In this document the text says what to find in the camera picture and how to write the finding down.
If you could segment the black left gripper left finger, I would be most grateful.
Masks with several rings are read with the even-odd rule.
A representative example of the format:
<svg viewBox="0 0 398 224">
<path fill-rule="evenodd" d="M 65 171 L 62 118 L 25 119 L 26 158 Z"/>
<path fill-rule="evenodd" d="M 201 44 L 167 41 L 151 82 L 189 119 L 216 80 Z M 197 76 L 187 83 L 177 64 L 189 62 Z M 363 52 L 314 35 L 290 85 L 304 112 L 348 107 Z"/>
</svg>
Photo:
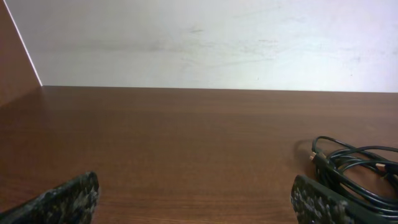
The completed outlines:
<svg viewBox="0 0 398 224">
<path fill-rule="evenodd" d="M 1 223 L 91 223 L 98 204 L 98 176 L 90 171 L 1 213 Z"/>
</svg>

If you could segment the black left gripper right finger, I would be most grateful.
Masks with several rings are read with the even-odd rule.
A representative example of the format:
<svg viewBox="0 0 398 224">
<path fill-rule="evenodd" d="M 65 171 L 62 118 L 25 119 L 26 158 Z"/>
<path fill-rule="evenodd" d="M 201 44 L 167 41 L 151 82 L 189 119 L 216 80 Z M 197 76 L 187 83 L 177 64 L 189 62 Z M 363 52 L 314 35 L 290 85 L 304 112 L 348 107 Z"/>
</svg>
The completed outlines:
<svg viewBox="0 0 398 224">
<path fill-rule="evenodd" d="M 391 221 L 344 198 L 305 175 L 297 175 L 290 193 L 300 224 L 388 224 Z"/>
</svg>

